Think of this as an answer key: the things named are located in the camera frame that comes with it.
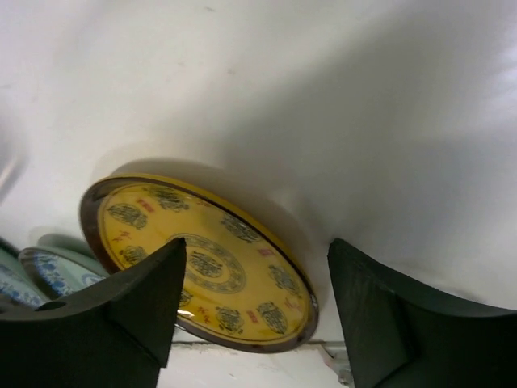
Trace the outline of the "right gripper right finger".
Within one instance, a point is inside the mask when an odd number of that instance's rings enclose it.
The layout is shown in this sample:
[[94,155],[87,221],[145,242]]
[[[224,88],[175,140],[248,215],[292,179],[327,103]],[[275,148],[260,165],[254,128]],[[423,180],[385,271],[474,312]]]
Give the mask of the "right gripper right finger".
[[336,238],[330,279],[357,387],[514,387],[516,313],[425,285]]

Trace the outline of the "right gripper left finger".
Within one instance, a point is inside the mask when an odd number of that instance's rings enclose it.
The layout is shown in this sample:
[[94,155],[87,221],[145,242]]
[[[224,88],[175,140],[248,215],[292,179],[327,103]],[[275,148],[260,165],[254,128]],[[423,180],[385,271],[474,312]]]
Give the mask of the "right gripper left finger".
[[155,387],[186,270],[176,238],[140,263],[35,310],[1,305],[3,387]]

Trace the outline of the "yellow patterned plate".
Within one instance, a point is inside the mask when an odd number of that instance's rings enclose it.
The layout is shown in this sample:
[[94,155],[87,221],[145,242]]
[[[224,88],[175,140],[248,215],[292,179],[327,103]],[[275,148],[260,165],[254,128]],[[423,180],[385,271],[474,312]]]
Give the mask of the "yellow patterned plate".
[[288,245],[256,217],[259,195],[194,162],[129,162],[92,183],[79,205],[95,257],[115,273],[171,240],[186,243],[178,326],[243,352],[287,352],[315,333],[314,287]]

